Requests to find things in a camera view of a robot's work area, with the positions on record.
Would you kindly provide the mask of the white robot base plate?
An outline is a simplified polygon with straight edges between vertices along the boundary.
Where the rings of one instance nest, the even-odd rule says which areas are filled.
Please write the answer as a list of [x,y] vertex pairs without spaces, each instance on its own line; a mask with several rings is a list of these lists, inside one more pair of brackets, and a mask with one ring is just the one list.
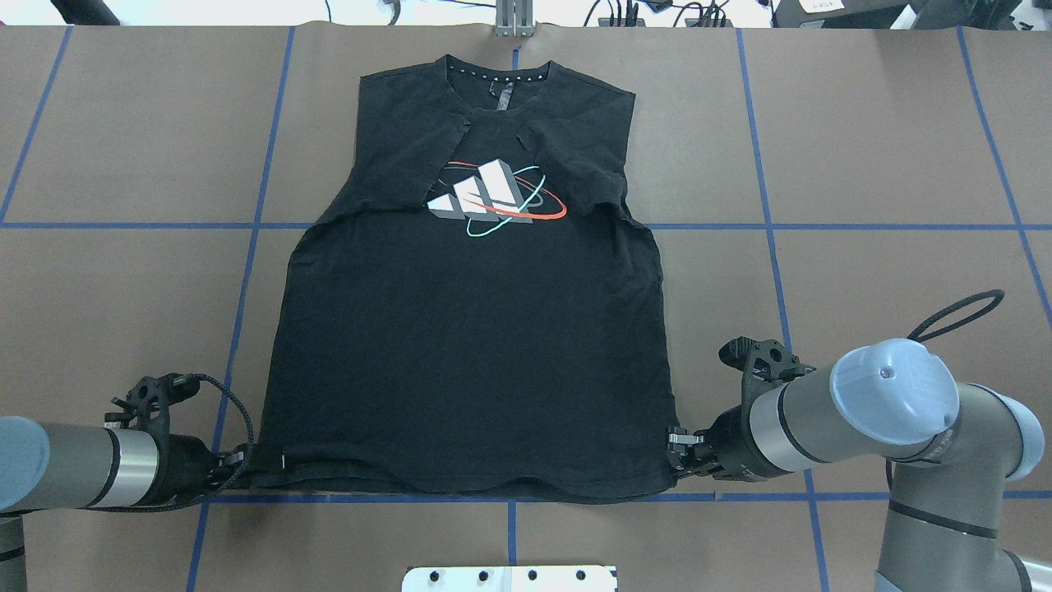
[[402,591],[619,591],[616,567],[526,565],[420,567],[403,577]]

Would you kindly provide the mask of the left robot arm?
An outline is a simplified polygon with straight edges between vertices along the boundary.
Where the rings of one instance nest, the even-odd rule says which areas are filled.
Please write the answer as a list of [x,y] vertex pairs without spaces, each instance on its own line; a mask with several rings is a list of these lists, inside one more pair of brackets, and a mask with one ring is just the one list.
[[150,514],[202,505],[240,479],[252,442],[214,453],[163,426],[2,419],[2,588],[25,591],[23,520],[47,510]]

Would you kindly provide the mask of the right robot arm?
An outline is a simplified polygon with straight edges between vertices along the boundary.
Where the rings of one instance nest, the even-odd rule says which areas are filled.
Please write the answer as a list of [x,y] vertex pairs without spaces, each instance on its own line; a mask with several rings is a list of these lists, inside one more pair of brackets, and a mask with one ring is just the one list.
[[830,367],[775,340],[720,349],[741,402],[709,428],[669,428],[676,476],[755,481],[875,455],[892,466],[876,591],[1048,591],[1050,564],[1002,548],[1004,487],[1036,468],[1040,420],[959,382],[914,340],[885,340]]

